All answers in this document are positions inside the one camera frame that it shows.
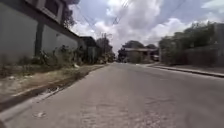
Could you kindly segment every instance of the white wall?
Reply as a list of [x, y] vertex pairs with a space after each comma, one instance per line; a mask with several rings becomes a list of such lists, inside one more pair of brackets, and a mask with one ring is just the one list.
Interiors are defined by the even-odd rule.
[[51, 52], [56, 47], [59, 48], [62, 45], [74, 48], [74, 50], [78, 48], [78, 42], [74, 39], [63, 35], [48, 26], [44, 26], [42, 50]]
[[33, 56], [37, 21], [0, 3], [0, 56]]

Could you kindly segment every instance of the road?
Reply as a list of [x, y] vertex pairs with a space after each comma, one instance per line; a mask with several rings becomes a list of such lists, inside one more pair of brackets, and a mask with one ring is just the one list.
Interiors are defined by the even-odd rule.
[[224, 79], [111, 64], [2, 122], [5, 128], [224, 128]]

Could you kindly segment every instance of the sky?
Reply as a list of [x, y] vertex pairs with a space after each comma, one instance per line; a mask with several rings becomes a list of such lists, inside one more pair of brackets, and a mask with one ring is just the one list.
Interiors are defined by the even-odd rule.
[[129, 40], [157, 45], [194, 22], [224, 21], [224, 0], [81, 0], [70, 8], [73, 32], [95, 39], [107, 33], [114, 51]]

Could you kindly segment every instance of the asphalt road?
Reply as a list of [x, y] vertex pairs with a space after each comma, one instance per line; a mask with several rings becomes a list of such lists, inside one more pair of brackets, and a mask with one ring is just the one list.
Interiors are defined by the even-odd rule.
[[224, 128], [224, 79], [112, 64], [2, 122], [5, 128]]

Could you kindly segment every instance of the street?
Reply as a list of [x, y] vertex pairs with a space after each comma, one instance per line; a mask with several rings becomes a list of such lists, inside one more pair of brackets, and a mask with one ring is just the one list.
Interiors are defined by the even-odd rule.
[[223, 128], [224, 79], [114, 63], [2, 122], [5, 128]]

